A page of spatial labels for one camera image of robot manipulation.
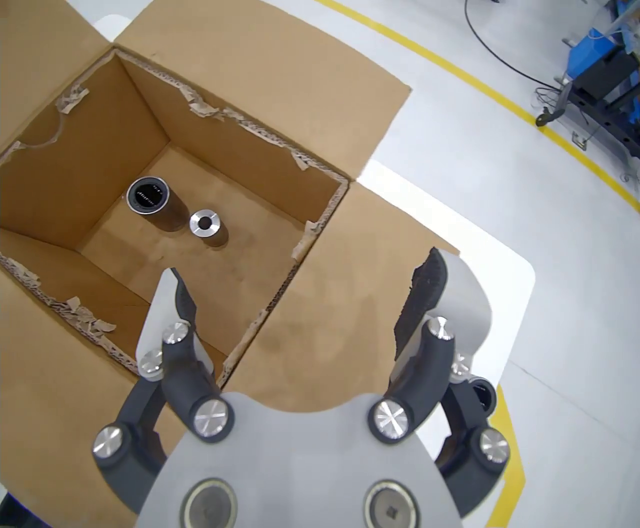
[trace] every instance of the screw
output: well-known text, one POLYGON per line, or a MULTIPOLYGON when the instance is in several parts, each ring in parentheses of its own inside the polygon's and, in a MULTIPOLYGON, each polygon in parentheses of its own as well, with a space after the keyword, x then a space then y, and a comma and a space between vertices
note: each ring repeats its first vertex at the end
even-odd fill
POLYGON ((205 438, 216 436, 227 425, 229 409, 221 399, 210 399, 198 407, 193 418, 196 432, 205 438))
POLYGON ((122 446, 122 429, 106 426, 93 441, 93 454, 98 458, 109 458, 122 446))
POLYGON ((480 434, 480 451, 489 462, 496 464, 504 464, 511 454, 507 439, 500 431, 492 428, 487 428, 480 434))
POLYGON ((417 528, 418 511, 408 490, 397 482, 374 484, 364 500, 367 528, 417 528))
POLYGON ((434 317, 429 319, 429 321, 427 321, 427 328, 429 328, 429 332, 438 339, 442 339, 444 341, 450 341, 453 339, 451 323, 444 317, 434 317))
POLYGON ((189 323, 187 321, 177 321, 167 326, 162 332, 162 340, 167 345, 179 343, 189 333, 189 323))
POLYGON ((409 430, 409 420, 403 407, 390 399, 378 402, 373 411, 376 429, 389 440, 399 440, 409 430))
POLYGON ((162 349, 150 350, 140 360, 140 370, 145 374, 156 374, 162 371, 162 349))

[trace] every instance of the white floor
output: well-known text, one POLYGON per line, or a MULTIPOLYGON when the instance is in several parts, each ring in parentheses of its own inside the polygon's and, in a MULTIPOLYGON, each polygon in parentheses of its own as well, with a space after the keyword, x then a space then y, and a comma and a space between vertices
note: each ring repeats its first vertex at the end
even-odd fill
MULTIPOLYGON (((342 0, 530 108, 535 88, 473 38, 462 0, 342 0)), ((470 0, 478 30, 551 82, 594 0, 470 0)), ((73 0, 91 22, 147 2, 73 0)), ((640 216, 533 127, 425 59, 313 0, 270 0, 413 87, 374 158, 525 257, 536 287, 501 384, 527 484, 511 528, 640 526, 640 216)), ((617 177, 624 151, 589 146, 617 177)))

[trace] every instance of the corrugated cardboard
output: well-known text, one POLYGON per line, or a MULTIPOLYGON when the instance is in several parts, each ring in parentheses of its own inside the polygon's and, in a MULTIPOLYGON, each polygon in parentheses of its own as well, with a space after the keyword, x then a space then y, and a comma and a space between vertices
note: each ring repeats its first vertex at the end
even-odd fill
MULTIPOLYGON (((63 0, 10 0, 5 12, 0 21, 3 150, 18 137, 35 143, 50 137, 56 127, 52 101, 108 47, 63 0)), ((155 0, 118 44, 202 89, 210 104, 218 98, 352 179, 409 93, 408 87, 354 50, 258 0, 155 0)), ((103 68, 96 73, 105 77, 103 83, 125 72, 118 61, 103 68)), ((90 94, 78 106, 82 112, 74 117, 78 121, 94 112, 100 122, 126 123, 138 112, 136 125, 122 136, 114 133, 116 127, 92 132, 102 138, 100 148, 83 152, 74 150, 74 142, 81 141, 87 124, 77 130, 70 127, 55 153, 16 152, 16 164, 6 165, 0 180, 0 200, 16 193, 39 193, 29 210, 3 202, 2 225, 46 238, 38 242, 12 234, 3 238, 2 251, 34 266, 46 255, 52 263, 48 273, 63 279, 54 292, 61 300, 80 294, 83 302, 110 303, 112 314, 130 310, 135 315, 131 328, 120 334, 123 342, 135 340, 132 329, 140 324, 146 301, 132 292, 120 295, 123 283, 115 285, 91 262, 80 264, 72 250, 99 220, 92 216, 95 207, 84 207, 78 198, 100 202, 98 209, 110 204, 117 189, 144 169, 142 162, 173 140, 172 126, 186 122, 173 110, 163 117, 153 108, 151 92, 145 93, 146 81, 134 81, 150 108, 127 106, 129 88, 125 93, 116 87, 105 90, 103 83, 92 84, 92 77, 90 94), (158 122, 152 115, 156 111, 158 122), (104 194, 92 195, 83 179, 94 170, 92 157, 98 167, 122 162, 121 173, 114 166, 105 169, 117 178, 104 194), (47 198, 58 206, 57 214, 38 216, 47 198), (31 218, 39 230, 29 230, 26 219, 31 218), (92 289, 93 281, 100 283, 100 295, 92 289)), ((177 144, 178 136, 185 141, 181 132, 175 135, 177 144)), ((181 146, 195 148, 197 138, 181 146)), ((205 157, 205 146, 200 150, 205 157)), ((283 160, 290 156, 285 149, 277 154, 283 160)), ((228 171, 234 170, 235 162, 229 160, 228 171)), ((296 170, 294 162, 280 175, 278 185, 289 189, 299 184, 296 170)), ((298 221, 315 218, 333 193, 335 185, 321 176, 308 178, 314 189, 307 198, 309 206, 288 211, 298 221)), ((272 204, 280 196, 267 185, 259 191, 272 204)), ((394 355, 392 328, 411 272, 434 244, 446 246, 407 215, 353 184, 227 390, 288 410, 317 410, 359 392, 383 390, 394 355)), ((99 428, 117 415, 134 376, 78 337, 4 270, 0 298, 0 481, 52 526, 131 525, 134 516, 100 477, 90 446, 99 428)), ((184 432, 167 409, 158 430, 167 453, 184 432)))
POLYGON ((394 325, 432 247, 457 253, 409 215, 352 184, 226 391, 291 412, 384 393, 394 325))
POLYGON ((109 48, 66 2, 0 4, 0 151, 109 48))
POLYGON ((154 0, 116 43, 355 179, 410 89, 260 0, 154 0))

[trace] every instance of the black metal frame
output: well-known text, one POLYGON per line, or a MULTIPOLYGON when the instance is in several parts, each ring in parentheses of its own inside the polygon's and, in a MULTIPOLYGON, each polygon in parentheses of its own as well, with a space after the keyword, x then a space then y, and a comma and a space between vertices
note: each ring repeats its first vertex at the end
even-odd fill
MULTIPOLYGON (((625 53, 624 49, 618 47, 605 59, 610 61, 613 56, 625 53)), ((591 68, 594 67, 602 68, 602 64, 598 62, 591 68)), ((630 123, 628 115, 622 110, 626 104, 632 102, 640 95, 640 83, 627 90, 612 102, 597 99, 581 85, 583 76, 588 76, 591 68, 579 75, 573 82, 563 86, 554 111, 550 112, 545 108, 545 111, 537 117, 536 125, 543 127, 555 121, 564 115, 568 103, 572 103, 620 141, 632 156, 640 158, 640 124, 634 125, 630 123)), ((626 78, 626 76, 622 77, 618 84, 622 83, 626 78)))

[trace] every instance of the metal cylinder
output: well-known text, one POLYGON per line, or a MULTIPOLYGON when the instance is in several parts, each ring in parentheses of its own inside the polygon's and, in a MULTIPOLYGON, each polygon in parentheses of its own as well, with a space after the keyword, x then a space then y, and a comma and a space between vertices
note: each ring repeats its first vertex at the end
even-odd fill
POLYGON ((229 231, 220 217, 210 209, 194 212, 189 220, 191 232, 214 248, 224 246, 229 240, 229 231))
POLYGON ((189 221, 187 206, 156 176, 134 181, 127 191, 127 205, 162 231, 178 231, 189 221))

